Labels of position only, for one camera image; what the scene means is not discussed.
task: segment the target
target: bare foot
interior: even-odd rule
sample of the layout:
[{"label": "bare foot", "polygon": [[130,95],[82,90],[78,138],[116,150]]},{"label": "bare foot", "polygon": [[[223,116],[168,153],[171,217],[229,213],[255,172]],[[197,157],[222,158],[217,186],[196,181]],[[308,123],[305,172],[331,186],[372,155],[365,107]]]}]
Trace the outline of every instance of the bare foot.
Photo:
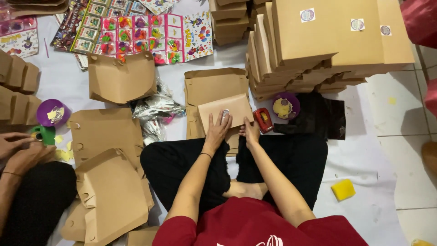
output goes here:
[{"label": "bare foot", "polygon": [[224,197],[251,197],[258,200],[262,200],[267,193],[266,183],[248,184],[243,182],[231,181],[231,187],[229,191],[223,193]]}]

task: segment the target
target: white sheet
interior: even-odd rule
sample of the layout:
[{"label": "white sheet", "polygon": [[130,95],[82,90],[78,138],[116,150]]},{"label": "white sheet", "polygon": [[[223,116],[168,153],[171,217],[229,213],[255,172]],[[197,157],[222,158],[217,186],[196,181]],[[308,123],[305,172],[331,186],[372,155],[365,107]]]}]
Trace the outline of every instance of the white sheet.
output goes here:
[{"label": "white sheet", "polygon": [[[182,0],[174,7],[175,14],[192,14],[208,9],[205,0]],[[42,71],[37,96],[46,100],[55,98],[66,104],[73,112],[82,109],[103,109],[109,104],[88,99],[88,73],[81,72],[75,58],[70,53],[49,49],[46,56],[44,39],[51,42],[58,25],[54,16],[38,19],[40,52],[26,58]],[[171,90],[174,99],[184,104],[184,72],[189,70],[214,69],[222,67],[244,68],[247,43],[217,47],[214,56],[200,58],[189,63],[167,65],[158,68],[160,76]],[[346,141],[329,141],[329,154],[325,175],[314,209],[317,217],[335,214],[346,216],[369,245],[406,246],[394,204],[396,179],[391,164],[385,157],[376,138],[370,104],[365,93],[365,85],[349,87],[331,99],[345,100],[347,112]],[[254,109],[270,106],[271,102],[257,103],[250,97]],[[57,134],[64,135],[59,148],[66,148],[71,139],[69,129],[62,128]],[[175,119],[166,130],[168,141],[182,140],[186,136],[186,119]],[[235,177],[238,165],[235,158],[228,158],[229,173]],[[349,178],[354,183],[357,194],[345,201],[337,202],[330,186],[341,179]],[[166,211],[162,205],[155,206],[150,214],[151,225],[162,223]],[[116,245],[124,245],[121,240]],[[50,239],[50,246],[71,246],[73,242],[61,239],[57,230]]]}]

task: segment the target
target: red tape dispenser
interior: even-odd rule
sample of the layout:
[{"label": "red tape dispenser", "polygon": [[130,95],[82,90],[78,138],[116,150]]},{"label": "red tape dispenser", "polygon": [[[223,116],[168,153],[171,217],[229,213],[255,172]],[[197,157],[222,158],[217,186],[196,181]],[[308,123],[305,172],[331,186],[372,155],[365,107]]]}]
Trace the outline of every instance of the red tape dispenser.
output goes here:
[{"label": "red tape dispenser", "polygon": [[257,109],[253,112],[253,117],[257,120],[260,125],[260,131],[265,134],[273,130],[272,120],[270,118],[269,111],[267,108]]}]

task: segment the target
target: white tile floor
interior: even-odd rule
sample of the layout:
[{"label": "white tile floor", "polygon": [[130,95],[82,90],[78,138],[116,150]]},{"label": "white tile floor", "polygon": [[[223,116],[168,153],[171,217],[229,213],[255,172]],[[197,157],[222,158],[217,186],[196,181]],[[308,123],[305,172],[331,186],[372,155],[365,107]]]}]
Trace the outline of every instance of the white tile floor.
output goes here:
[{"label": "white tile floor", "polygon": [[[405,237],[437,245],[437,175],[421,155],[424,143],[437,141],[437,119],[423,107],[427,85],[421,70],[436,61],[430,54],[437,50],[422,50],[428,64],[375,75],[368,79],[367,93],[379,141],[398,178],[395,204]],[[437,78],[437,66],[428,74]]]}]

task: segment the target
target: hand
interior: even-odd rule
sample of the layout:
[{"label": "hand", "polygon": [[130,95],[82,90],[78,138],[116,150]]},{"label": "hand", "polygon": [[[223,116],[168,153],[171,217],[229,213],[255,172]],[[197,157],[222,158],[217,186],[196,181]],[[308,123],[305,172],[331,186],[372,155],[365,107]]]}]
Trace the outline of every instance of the hand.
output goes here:
[{"label": "hand", "polygon": [[250,149],[258,144],[261,135],[260,126],[256,120],[254,121],[253,126],[251,126],[249,119],[244,117],[244,126],[241,126],[241,130],[238,134],[246,137],[246,146]]},{"label": "hand", "polygon": [[232,115],[226,114],[225,118],[223,118],[223,110],[221,110],[218,115],[217,122],[214,125],[212,122],[212,114],[209,114],[209,129],[202,149],[202,153],[207,153],[211,156],[213,156],[215,151],[220,147],[225,139],[226,133],[232,125]]},{"label": "hand", "polygon": [[[17,141],[9,142],[8,139],[20,138]],[[14,150],[21,147],[24,144],[31,143],[35,141],[29,134],[11,132],[0,134],[0,159],[4,159],[11,156]]]},{"label": "hand", "polygon": [[55,150],[55,145],[46,147],[42,143],[33,142],[28,149],[18,151],[8,160],[4,172],[23,176],[40,161],[50,158]]}]

